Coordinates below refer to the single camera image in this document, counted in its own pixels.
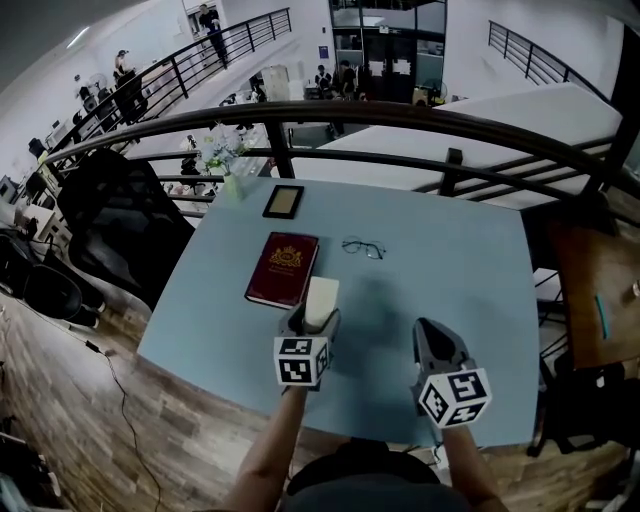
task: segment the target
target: wooden desk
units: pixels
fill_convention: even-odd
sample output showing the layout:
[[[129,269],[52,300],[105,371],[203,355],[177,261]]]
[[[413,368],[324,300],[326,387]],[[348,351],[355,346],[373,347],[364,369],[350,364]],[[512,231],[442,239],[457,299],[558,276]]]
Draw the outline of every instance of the wooden desk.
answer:
[[[549,232],[575,368],[640,357],[640,300],[629,297],[633,282],[640,279],[640,244],[560,224],[551,225]],[[608,323],[606,340],[596,295]]]

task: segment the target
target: white block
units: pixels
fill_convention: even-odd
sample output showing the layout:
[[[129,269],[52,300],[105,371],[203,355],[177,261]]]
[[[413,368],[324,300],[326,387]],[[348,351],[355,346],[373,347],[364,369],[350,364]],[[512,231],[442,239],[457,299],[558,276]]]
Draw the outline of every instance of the white block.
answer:
[[[336,308],[340,281],[311,277],[304,311],[305,332],[319,331]]]

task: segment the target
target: eyeglasses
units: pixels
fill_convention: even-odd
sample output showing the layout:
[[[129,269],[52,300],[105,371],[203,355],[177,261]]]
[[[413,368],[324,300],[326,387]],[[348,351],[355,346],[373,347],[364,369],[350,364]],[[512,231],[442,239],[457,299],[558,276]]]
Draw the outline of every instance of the eyeglasses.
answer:
[[[365,248],[367,256],[372,260],[381,260],[387,250],[382,242],[363,242],[357,236],[349,236],[342,241],[342,248],[349,254],[357,253],[362,247]]]

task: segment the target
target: ceiling light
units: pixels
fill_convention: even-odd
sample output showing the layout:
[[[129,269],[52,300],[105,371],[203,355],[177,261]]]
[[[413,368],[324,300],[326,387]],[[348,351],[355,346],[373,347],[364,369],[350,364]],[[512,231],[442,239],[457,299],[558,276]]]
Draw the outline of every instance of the ceiling light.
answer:
[[[71,48],[74,44],[76,44],[76,42],[78,41],[78,39],[80,39],[82,37],[82,35],[89,30],[89,27],[85,27],[83,28],[80,33],[73,38],[73,41],[71,41],[68,45],[67,45],[67,49]]]

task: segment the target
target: glass vase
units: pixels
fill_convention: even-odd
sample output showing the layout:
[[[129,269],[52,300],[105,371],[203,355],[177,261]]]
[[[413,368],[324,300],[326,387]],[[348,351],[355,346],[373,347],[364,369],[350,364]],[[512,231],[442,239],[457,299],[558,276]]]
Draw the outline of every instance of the glass vase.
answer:
[[[236,202],[242,201],[244,199],[242,183],[240,183],[238,177],[229,170],[228,166],[225,166],[224,171],[224,193]]]

